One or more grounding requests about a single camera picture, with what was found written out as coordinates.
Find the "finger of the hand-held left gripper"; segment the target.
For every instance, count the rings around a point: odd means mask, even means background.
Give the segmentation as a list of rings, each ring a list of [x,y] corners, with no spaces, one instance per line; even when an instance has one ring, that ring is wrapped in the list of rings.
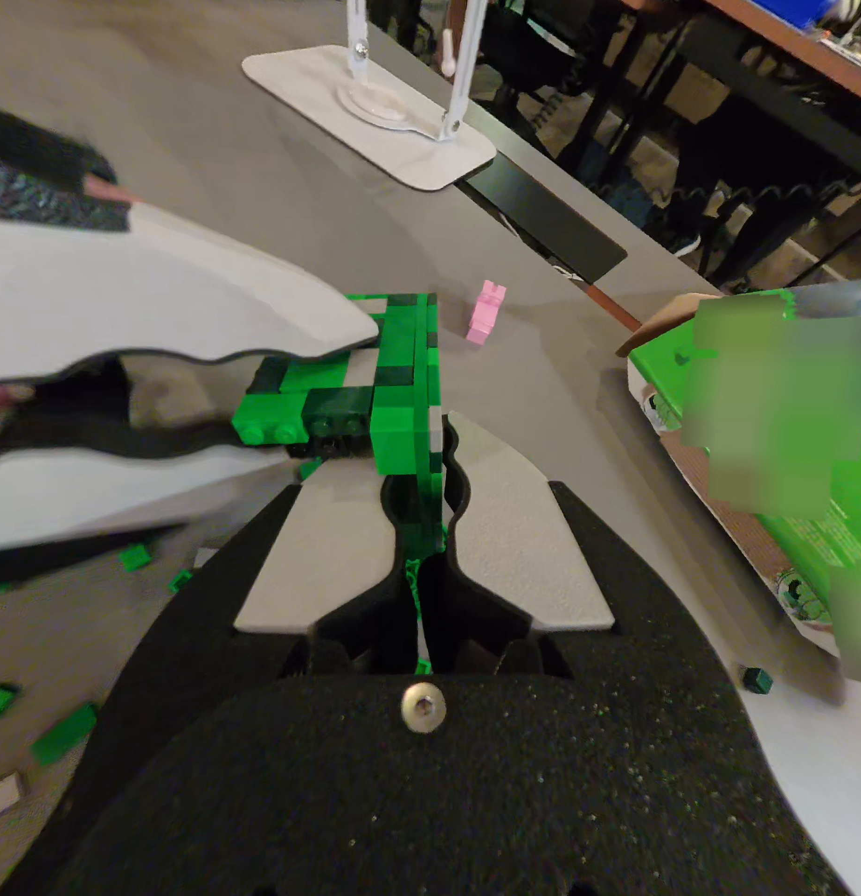
[[[129,220],[116,233],[0,220],[0,384],[113,355],[319,359],[379,334],[293,263],[151,205]]]
[[[230,423],[134,429],[41,409],[0,427],[0,585],[147,539],[235,501],[282,446],[246,446]]]

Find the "white booklet stand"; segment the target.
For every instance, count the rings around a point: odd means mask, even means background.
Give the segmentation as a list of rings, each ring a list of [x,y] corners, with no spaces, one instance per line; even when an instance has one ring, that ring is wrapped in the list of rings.
[[[347,2],[347,46],[246,57],[244,74],[395,181],[432,193],[488,165],[493,143],[465,124],[488,3],[467,3],[458,52],[451,28],[440,40],[451,79],[438,106],[369,57],[367,4]]]

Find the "loose small green bricks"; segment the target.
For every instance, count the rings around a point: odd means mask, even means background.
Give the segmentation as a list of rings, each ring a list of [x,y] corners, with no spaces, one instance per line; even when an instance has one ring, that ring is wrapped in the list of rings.
[[[320,474],[290,485],[181,587],[149,627],[107,701],[69,703],[32,722],[34,765],[60,763],[86,745],[97,791],[116,790],[185,735],[171,768],[243,766],[257,743],[281,756],[283,770],[325,768],[373,773],[394,766],[478,783],[519,778],[521,767],[556,762],[581,778],[704,778],[728,790],[736,778],[763,776],[765,759],[735,686],[704,634],[658,576],[563,483],[548,483],[555,521],[569,547],[592,550],[593,583],[615,616],[604,630],[532,634],[528,611],[467,572],[467,513],[480,510],[478,474],[448,464],[445,499],[454,515],[446,549],[418,568],[417,586],[432,679],[447,716],[430,733],[407,729],[398,707],[403,673],[417,659],[418,610],[404,548],[356,585],[327,523],[295,522],[318,496]],[[233,625],[282,535],[306,535],[331,549],[324,562],[344,574],[345,602],[304,633],[245,633]]]

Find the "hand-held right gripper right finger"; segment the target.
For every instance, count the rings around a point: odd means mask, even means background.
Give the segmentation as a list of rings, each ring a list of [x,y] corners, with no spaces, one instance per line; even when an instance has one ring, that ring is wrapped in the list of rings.
[[[424,567],[433,662],[467,642],[499,657],[515,641],[607,632],[615,616],[548,478],[518,450],[452,411],[445,420],[446,549]]]

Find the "blue storage bin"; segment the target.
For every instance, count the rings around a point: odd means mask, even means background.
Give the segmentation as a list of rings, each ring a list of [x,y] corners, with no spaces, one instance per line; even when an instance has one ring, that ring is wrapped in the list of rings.
[[[753,1],[775,18],[790,26],[806,30],[820,21],[832,1]]]

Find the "pink toy pig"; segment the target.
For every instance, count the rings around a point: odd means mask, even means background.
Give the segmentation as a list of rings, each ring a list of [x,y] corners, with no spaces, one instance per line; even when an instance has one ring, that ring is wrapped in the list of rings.
[[[465,336],[468,342],[478,346],[485,344],[494,329],[506,293],[506,286],[484,281],[469,320]]]

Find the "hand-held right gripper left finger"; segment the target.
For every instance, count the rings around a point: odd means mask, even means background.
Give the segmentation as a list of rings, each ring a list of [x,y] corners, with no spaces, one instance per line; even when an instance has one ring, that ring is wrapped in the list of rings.
[[[235,630],[334,641],[353,659],[416,661],[417,612],[384,483],[371,458],[320,465],[300,487]]]

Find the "wooden office desk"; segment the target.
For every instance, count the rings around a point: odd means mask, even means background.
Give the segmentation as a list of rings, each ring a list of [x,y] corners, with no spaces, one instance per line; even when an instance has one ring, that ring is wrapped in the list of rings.
[[[810,77],[831,84],[861,102],[861,66],[821,43],[817,36],[776,17],[755,2],[623,2],[635,12],[631,34],[653,32],[652,17],[666,16],[675,28],[674,40],[652,70],[652,86],[646,86],[626,113],[626,132],[615,151],[622,164],[656,111],[664,104],[687,64],[716,78],[731,91],[746,97],[795,132],[836,157],[861,176],[861,136],[842,127],[826,112],[806,109],[803,102],[781,91],[772,82],[745,66],[746,46],[761,47],[786,60]]]

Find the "green toy box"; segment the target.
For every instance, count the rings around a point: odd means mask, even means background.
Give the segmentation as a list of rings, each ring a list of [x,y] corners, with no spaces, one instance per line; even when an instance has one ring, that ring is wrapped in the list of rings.
[[[620,354],[687,484],[861,681],[861,280],[680,296]]]

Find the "green mosaic brick cube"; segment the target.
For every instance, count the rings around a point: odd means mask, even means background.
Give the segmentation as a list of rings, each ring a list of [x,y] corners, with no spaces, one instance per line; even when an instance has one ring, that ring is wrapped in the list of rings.
[[[435,294],[350,294],[377,324],[366,347],[326,360],[266,358],[233,416],[251,447],[317,466],[367,456],[393,479],[389,507],[408,561],[445,546],[444,425]]]

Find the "grey desk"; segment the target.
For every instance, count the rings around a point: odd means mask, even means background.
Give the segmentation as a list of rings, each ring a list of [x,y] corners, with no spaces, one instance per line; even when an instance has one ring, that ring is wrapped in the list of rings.
[[[0,2],[0,106],[89,140],[137,196],[342,291],[428,289],[443,398],[565,482],[673,589],[745,694],[812,839],[861,894],[861,683],[802,637],[629,396],[624,328],[458,188],[390,179],[257,88],[251,55],[338,43],[335,2]],[[484,281],[507,287],[484,345]]]

